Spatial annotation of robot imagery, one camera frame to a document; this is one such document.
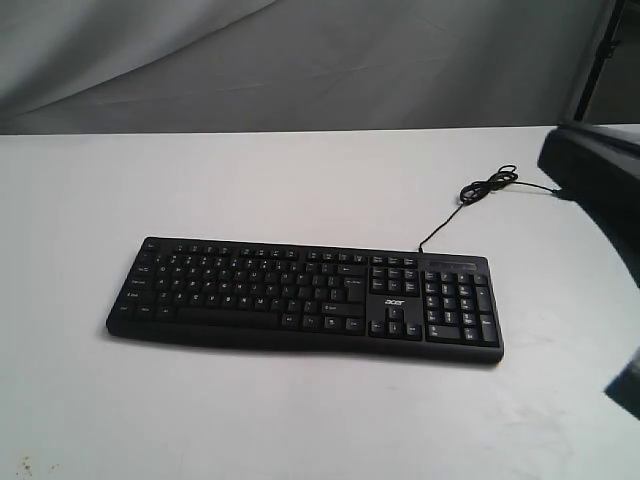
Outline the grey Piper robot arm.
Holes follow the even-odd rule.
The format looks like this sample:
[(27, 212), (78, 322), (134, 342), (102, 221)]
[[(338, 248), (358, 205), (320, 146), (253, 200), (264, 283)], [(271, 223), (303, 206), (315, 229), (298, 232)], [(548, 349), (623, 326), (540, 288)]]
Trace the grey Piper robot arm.
[(639, 136), (611, 127), (566, 123), (545, 138), (538, 167), (577, 203), (639, 281)]

